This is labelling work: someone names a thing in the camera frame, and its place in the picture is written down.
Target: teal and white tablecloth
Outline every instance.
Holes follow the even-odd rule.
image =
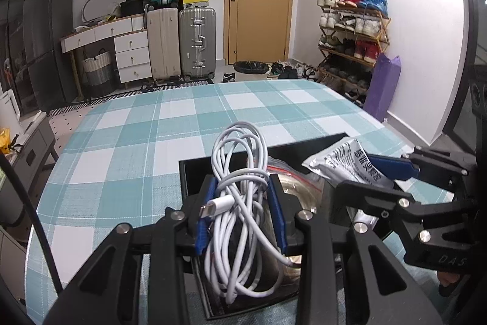
[[[400,156],[411,151],[372,116],[323,85],[276,80],[185,87],[124,97],[100,104],[81,122],[59,157],[37,212],[67,284],[97,245],[121,222],[156,222],[166,207],[182,205],[178,161],[211,155],[220,132],[237,120],[257,124],[269,146],[346,132],[367,152]],[[422,203],[451,194],[420,181],[402,184]],[[386,241],[398,258],[396,235]],[[431,271],[408,267],[435,304]],[[144,261],[140,317],[145,323],[148,261]],[[28,314],[42,322],[56,299],[37,237],[31,234],[26,262]],[[188,295],[191,323],[206,323],[199,295]],[[296,301],[240,319],[213,324],[294,324]]]

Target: drawer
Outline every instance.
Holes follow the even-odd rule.
[[[132,17],[132,30],[137,31],[143,29],[144,16]]]
[[[96,40],[102,40],[111,36],[126,34],[127,32],[132,32],[131,18],[124,18],[123,20],[97,26],[94,29],[94,37]]]
[[[136,34],[128,34],[117,36],[114,39],[115,52],[134,50],[135,48],[147,47],[147,31],[137,32]]]
[[[116,53],[115,57],[117,59],[118,69],[150,62],[148,47]]]
[[[27,191],[47,150],[48,146],[41,132],[37,130],[27,141],[19,158],[14,163],[14,170]]]
[[[93,43],[94,41],[95,41],[94,29],[86,30],[84,32],[80,32],[79,34],[70,36],[69,38],[62,39],[61,40],[62,51],[65,53],[75,48],[82,47],[86,44]]]
[[[128,66],[118,70],[120,81],[122,83],[131,82],[132,80],[145,79],[152,76],[150,63]]]

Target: yellow plastic bag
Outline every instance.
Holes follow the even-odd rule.
[[[0,150],[3,154],[9,154],[10,149],[8,146],[10,145],[10,129],[5,127],[0,128]]]

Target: silver bolt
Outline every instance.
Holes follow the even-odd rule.
[[[356,224],[354,224],[354,229],[357,233],[360,233],[360,234],[363,234],[365,233],[369,228],[367,227],[367,225],[365,223],[362,223],[362,222],[357,222]]]
[[[405,198],[399,199],[399,205],[403,208],[407,208],[409,207],[409,200]]]
[[[184,217],[185,214],[182,211],[174,211],[171,213],[171,219],[174,221],[182,221]]]
[[[428,230],[421,230],[419,232],[419,239],[421,240],[421,242],[428,242],[429,240],[431,240],[431,234]]]
[[[117,225],[115,230],[118,234],[127,234],[130,230],[130,225],[128,223],[120,223]]]
[[[313,217],[313,213],[308,210],[301,210],[298,212],[298,217],[300,217],[304,221],[308,221]]]

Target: dark gray refrigerator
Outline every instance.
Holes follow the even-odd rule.
[[[72,32],[72,0],[25,0],[23,25],[25,57],[39,109],[70,104],[77,91],[60,39]]]

